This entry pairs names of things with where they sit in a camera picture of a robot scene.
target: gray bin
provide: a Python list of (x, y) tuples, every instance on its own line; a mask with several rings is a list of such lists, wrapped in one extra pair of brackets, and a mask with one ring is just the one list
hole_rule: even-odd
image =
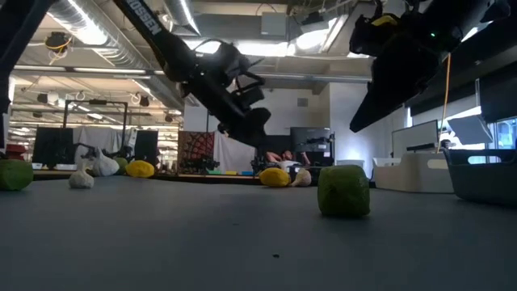
[[(515, 150), (447, 151), (454, 193), (465, 200), (517, 207), (516, 153)], [(497, 157), (499, 162), (470, 164), (470, 157)]]

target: green ball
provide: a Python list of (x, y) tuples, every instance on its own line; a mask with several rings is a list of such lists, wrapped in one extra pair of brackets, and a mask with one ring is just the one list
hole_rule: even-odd
[(322, 170), (317, 203), (323, 215), (362, 217), (370, 213), (369, 181), (361, 167), (334, 166)]
[(32, 164), (20, 160), (0, 160), (0, 190), (20, 191), (32, 183)]
[(128, 160), (125, 158), (114, 158), (116, 163), (119, 164), (119, 170), (116, 172), (117, 175), (123, 175), (126, 173), (126, 166), (128, 165)]

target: plush toy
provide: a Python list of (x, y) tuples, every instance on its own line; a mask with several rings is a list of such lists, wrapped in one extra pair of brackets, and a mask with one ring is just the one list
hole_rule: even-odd
[(154, 167), (146, 161), (134, 161), (126, 166), (126, 172), (135, 178), (149, 178), (154, 175)]
[(334, 166), (322, 170), (317, 203), (323, 215), (362, 217), (370, 213), (370, 188), (361, 167)]
[(80, 170), (70, 176), (68, 184), (72, 189), (89, 189), (94, 187), (94, 177), (86, 173), (86, 167), (83, 164)]
[(119, 164), (119, 170), (116, 172), (117, 175), (123, 175), (126, 173), (126, 166), (128, 160), (125, 158), (114, 158), (115, 162)]
[(269, 168), (260, 173), (260, 182), (268, 187), (286, 187), (291, 183), (289, 174), (278, 168)]
[(119, 164), (106, 157), (100, 148), (95, 149), (93, 172), (97, 177), (114, 175), (119, 170)]
[(312, 182), (312, 177), (304, 168), (301, 168), (300, 171), (296, 174), (296, 179), (294, 179), (294, 182), (291, 183), (292, 187), (307, 187), (310, 186)]
[(33, 179), (34, 172), (30, 163), (14, 159), (0, 160), (0, 190), (20, 191)]

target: yellow bean bag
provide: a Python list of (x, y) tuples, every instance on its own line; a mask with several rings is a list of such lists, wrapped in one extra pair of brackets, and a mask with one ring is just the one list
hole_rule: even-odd
[(268, 187), (286, 187), (291, 183), (291, 177), (285, 171), (269, 168), (260, 173), (260, 182)]
[(149, 178), (154, 175), (154, 167), (146, 161), (134, 161), (126, 166), (126, 173), (135, 178)]

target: red object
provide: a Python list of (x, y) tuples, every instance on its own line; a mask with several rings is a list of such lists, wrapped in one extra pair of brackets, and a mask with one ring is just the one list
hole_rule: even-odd
[(25, 154), (25, 146), (23, 145), (7, 145), (6, 154), (9, 159), (17, 159), (24, 161), (22, 154)]

